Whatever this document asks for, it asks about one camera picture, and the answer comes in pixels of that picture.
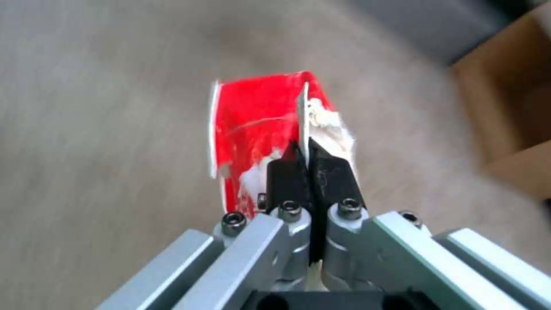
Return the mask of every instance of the mounting hole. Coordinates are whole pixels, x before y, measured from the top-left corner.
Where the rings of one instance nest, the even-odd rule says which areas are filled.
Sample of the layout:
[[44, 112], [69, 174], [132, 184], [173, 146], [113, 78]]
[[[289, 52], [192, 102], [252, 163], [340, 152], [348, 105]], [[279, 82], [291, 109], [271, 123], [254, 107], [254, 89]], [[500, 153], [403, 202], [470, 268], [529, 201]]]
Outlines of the mounting hole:
[[412, 223], [417, 221], [417, 216], [415, 216], [415, 214], [413, 214], [413, 213], [404, 212], [402, 214], [402, 216], [403, 216], [403, 218], [407, 219], [408, 221], [410, 221]]
[[278, 254], [277, 252], [274, 253], [274, 257], [272, 258], [272, 266], [275, 266], [277, 264], [277, 257], [278, 257], [277, 254]]
[[289, 310], [289, 303], [281, 295], [270, 294], [260, 300], [256, 310]]
[[383, 310], [414, 310], [415, 308], [402, 296], [389, 295], [382, 300]]

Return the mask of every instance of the gray carpet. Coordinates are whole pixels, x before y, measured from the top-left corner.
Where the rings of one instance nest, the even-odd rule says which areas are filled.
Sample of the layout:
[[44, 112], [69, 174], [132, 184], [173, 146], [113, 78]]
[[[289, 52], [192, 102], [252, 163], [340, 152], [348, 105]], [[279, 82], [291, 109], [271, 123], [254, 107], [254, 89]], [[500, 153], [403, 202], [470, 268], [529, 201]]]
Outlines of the gray carpet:
[[216, 78], [311, 70], [357, 137], [372, 214], [472, 227], [551, 272], [548, 214], [476, 172], [444, 68], [327, 1], [0, 0], [0, 300], [95, 307], [187, 228]]

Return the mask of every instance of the bolt head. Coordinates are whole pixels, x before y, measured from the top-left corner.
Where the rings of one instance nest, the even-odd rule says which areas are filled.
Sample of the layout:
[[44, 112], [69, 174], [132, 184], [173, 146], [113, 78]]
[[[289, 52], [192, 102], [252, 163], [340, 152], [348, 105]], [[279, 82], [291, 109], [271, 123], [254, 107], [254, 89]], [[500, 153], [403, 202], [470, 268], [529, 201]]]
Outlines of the bolt head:
[[278, 217], [287, 223], [296, 222], [300, 220], [301, 211], [302, 207], [299, 204], [295, 201], [287, 200], [278, 207]]
[[345, 220], [357, 220], [361, 217], [361, 205], [355, 199], [343, 199], [338, 203], [337, 214]]
[[231, 212], [222, 217], [220, 224], [224, 235], [236, 237], [247, 225], [247, 218], [241, 212]]

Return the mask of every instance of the cardboard box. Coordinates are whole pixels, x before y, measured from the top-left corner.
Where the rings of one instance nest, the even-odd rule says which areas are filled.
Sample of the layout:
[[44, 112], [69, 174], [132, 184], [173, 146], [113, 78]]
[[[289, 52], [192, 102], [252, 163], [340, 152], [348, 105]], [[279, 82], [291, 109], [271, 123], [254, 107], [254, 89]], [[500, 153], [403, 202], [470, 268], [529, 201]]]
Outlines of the cardboard box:
[[542, 7], [453, 66], [483, 170], [538, 199], [551, 197], [551, 40], [538, 22], [551, 6]]

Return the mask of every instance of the gray surface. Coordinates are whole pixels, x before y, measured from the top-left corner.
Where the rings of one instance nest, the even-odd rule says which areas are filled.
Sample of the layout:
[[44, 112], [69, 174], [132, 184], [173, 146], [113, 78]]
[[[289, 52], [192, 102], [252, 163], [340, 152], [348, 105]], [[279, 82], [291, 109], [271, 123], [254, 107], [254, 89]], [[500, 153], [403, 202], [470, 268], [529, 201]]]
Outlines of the gray surface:
[[239, 309], [253, 291], [267, 291], [281, 275], [292, 248], [280, 219], [257, 215], [205, 271], [174, 310]]
[[169, 309], [224, 250], [222, 241], [186, 230], [97, 310]]
[[524, 309], [397, 212], [365, 221], [350, 240], [359, 277], [386, 291], [413, 287], [440, 309]]
[[215, 78], [309, 69], [356, 134], [370, 214], [471, 227], [551, 272], [549, 217], [479, 175], [446, 72], [338, 1], [0, 0], [0, 300], [97, 306], [222, 208]]
[[551, 278], [469, 228], [434, 238], [527, 309], [551, 309]]
[[444, 64], [455, 62], [511, 22], [484, 0], [349, 0]]

